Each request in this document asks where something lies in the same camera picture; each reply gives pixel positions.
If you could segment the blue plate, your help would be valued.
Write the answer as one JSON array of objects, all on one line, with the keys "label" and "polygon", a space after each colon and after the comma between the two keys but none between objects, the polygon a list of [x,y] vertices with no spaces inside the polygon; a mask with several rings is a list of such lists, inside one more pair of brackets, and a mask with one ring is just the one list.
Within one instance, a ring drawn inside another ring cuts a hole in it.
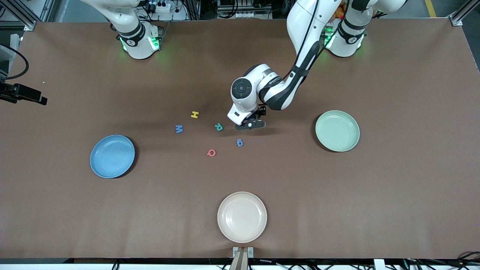
[{"label": "blue plate", "polygon": [[95,175],[105,179],[123,176],[133,166],[137,151],[130,138],[110,135],[101,139],[90,154],[90,167]]}]

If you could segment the aluminium frame profile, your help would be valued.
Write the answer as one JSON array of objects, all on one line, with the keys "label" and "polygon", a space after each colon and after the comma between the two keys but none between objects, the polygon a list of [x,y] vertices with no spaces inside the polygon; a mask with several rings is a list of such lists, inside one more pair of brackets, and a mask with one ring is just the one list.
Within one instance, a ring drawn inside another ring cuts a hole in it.
[{"label": "aluminium frame profile", "polygon": [[32,31],[41,19],[22,0],[0,0],[0,27]]},{"label": "aluminium frame profile", "polygon": [[467,0],[461,7],[448,16],[452,26],[462,26],[462,20],[480,5],[480,0]]}]

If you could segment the beige plate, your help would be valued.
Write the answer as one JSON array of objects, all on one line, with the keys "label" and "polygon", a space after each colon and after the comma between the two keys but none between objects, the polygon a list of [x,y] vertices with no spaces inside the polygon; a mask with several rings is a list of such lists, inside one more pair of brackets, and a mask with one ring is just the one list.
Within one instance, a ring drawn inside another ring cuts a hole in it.
[{"label": "beige plate", "polygon": [[267,220],[262,200],[245,191],[228,195],[217,211],[217,225],[221,233],[238,244],[256,240],[264,232]]}]

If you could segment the white power strip with plugs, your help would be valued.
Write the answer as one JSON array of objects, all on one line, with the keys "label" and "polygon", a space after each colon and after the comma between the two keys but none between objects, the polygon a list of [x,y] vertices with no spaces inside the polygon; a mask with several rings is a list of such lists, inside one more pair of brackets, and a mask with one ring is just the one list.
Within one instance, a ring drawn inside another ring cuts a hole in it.
[{"label": "white power strip with plugs", "polygon": [[145,0],[145,3],[142,4],[142,7],[148,14],[166,14],[170,13],[172,9],[172,5],[169,0]]}]

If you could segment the green plate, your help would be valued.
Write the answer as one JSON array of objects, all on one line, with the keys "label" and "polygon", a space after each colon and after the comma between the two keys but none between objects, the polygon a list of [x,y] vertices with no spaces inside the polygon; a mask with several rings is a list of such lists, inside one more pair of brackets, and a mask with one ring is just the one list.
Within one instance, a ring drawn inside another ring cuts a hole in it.
[{"label": "green plate", "polygon": [[331,110],[321,114],[314,125],[317,140],[333,152],[348,152],[360,141],[360,127],[350,114]]}]

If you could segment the grey metal side frame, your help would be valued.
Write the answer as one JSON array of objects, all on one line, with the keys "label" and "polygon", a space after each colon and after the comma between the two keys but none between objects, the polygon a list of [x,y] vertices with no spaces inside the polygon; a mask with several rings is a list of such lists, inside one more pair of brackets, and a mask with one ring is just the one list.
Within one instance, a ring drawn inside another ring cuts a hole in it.
[{"label": "grey metal side frame", "polygon": [[0,78],[9,75],[16,55],[15,52],[9,50],[7,47],[17,50],[20,40],[21,38],[17,33],[9,35],[0,33]]}]

